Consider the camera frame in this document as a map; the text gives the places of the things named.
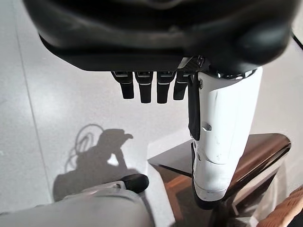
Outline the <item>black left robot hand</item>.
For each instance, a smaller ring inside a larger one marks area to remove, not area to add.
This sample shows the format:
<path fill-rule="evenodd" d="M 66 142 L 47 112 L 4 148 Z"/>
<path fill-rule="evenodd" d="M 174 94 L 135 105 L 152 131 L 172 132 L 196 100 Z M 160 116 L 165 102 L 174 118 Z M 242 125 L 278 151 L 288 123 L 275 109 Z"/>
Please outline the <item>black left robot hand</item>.
<path fill-rule="evenodd" d="M 262 66 L 286 49 L 298 0 L 26 0 L 44 46 L 86 71 L 109 71 L 123 97 L 188 96 L 199 207 L 231 185 L 258 99 Z"/>

